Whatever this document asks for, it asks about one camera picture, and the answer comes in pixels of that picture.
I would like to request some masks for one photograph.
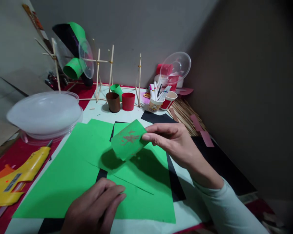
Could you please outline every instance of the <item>red cup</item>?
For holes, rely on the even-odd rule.
[[[160,108],[164,111],[168,110],[177,97],[178,95],[176,93],[173,91],[168,91],[165,97],[165,101]]]
[[[134,107],[134,99],[136,95],[133,93],[123,93],[121,95],[122,103],[123,103],[123,110],[125,111],[132,111]]]

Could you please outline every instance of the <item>yellow glue gun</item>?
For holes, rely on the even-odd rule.
[[[47,146],[41,147],[38,151],[32,153],[21,167],[0,178],[0,206],[12,205],[20,199],[24,193],[20,192],[25,186],[23,181],[32,181],[35,178],[49,155],[51,144],[52,140]]]

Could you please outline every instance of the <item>fingernail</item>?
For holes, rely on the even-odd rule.
[[[149,136],[149,135],[143,135],[142,136],[142,140],[150,140],[151,139],[151,137]]]

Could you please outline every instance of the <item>brown paper cup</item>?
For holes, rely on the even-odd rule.
[[[112,113],[120,111],[119,95],[117,93],[107,93],[106,95],[108,107]]]

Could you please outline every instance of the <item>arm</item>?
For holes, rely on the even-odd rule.
[[[183,124],[156,123],[146,130],[144,140],[163,148],[189,171],[219,233],[268,233],[236,197],[230,185],[204,159]]]

